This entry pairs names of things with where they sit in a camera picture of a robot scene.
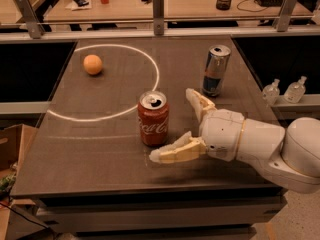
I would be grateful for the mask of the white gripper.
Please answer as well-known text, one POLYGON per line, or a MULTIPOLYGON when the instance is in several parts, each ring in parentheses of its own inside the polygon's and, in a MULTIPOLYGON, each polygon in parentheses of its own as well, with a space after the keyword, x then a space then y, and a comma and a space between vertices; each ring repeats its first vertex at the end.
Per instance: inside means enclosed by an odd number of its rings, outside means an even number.
POLYGON ((245 122, 244 116, 226 109, 216 110, 210 99, 194 89, 187 88, 185 94, 197 120, 202 121, 199 127, 200 137, 193 137, 191 132, 186 132, 174 143, 153 150, 149 159, 159 164, 172 164, 198 159, 207 151, 212 158, 234 160, 245 122))

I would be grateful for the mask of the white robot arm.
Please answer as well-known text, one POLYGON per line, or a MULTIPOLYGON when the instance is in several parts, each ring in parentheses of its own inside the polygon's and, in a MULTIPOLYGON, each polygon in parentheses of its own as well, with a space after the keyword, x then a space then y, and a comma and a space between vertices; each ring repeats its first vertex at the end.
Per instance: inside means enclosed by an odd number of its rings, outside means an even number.
POLYGON ((320 189, 320 121, 302 117, 283 128, 218 109, 199 92, 188 88, 186 98, 200 123, 199 135, 187 132, 170 145, 152 151, 160 164, 186 162, 206 154, 253 167, 266 180, 299 193, 320 189))

